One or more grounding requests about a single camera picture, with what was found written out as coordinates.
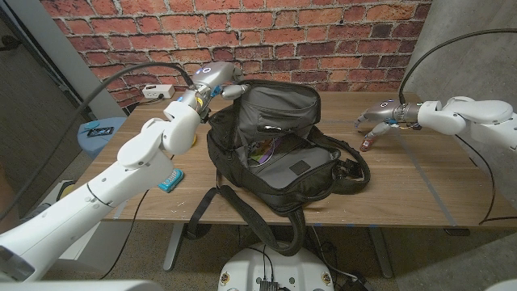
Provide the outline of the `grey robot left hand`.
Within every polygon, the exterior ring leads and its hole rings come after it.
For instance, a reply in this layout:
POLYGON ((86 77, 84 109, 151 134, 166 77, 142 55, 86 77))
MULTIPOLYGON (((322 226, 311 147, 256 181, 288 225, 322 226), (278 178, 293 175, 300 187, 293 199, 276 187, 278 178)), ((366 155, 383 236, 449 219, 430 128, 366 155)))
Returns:
POLYGON ((217 95, 223 99, 236 99, 249 89, 248 85, 239 84, 242 77, 242 70, 233 63, 217 61, 197 70, 191 80, 204 99, 217 95))

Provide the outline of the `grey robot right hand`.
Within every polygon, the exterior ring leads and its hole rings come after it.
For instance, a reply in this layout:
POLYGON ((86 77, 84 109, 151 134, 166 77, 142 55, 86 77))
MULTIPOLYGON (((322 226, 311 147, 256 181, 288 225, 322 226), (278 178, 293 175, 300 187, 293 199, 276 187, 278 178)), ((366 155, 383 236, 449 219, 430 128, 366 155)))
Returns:
POLYGON ((374 139, 385 134, 392 124, 401 120, 402 109, 403 105, 397 100, 381 101, 362 112, 356 119, 354 126, 358 128, 364 121, 379 121, 379 124, 365 136, 366 139, 374 139))

